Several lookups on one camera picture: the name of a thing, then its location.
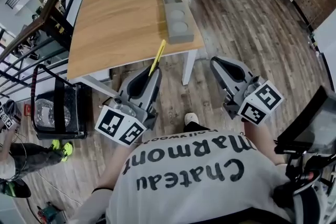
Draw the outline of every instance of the shirt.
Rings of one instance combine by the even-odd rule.
[[[7,159],[0,162],[0,178],[10,179],[15,175],[15,162],[12,156],[8,155]]]
[[[271,197],[288,180],[244,136],[183,133],[144,142],[126,160],[114,191],[94,192],[83,208],[99,204],[97,220],[105,207],[107,223],[193,223],[249,208],[292,221]],[[86,222],[93,219],[86,213],[80,209],[70,223],[95,223]]]

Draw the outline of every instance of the yellow marker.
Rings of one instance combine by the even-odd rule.
[[[162,53],[163,53],[163,50],[164,50],[165,46],[166,46],[166,41],[164,39],[162,39],[161,46],[159,47],[159,50],[158,50],[158,52],[155,56],[154,63],[151,66],[151,70],[149,71],[148,76],[150,76],[152,74],[152,72],[154,71],[154,68],[156,67],[156,64],[160,61],[160,58],[162,56]]]

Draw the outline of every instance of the gray box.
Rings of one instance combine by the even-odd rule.
[[[194,30],[182,0],[163,0],[170,44],[194,41]]]

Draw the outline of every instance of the shoe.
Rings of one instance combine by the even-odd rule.
[[[187,126],[192,121],[199,124],[198,117],[195,113],[187,113],[184,116],[184,125]]]
[[[55,150],[59,150],[60,148],[60,143],[59,140],[53,140],[53,142],[50,145],[50,148],[55,151]]]
[[[62,162],[66,162],[68,159],[68,156],[72,154],[72,151],[74,150],[72,145],[68,142],[66,143],[63,148],[64,158],[62,159]]]

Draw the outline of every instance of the white shoe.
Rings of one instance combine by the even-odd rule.
[[[187,113],[184,116],[184,125],[187,126],[192,121],[199,124],[198,117],[195,113]]]

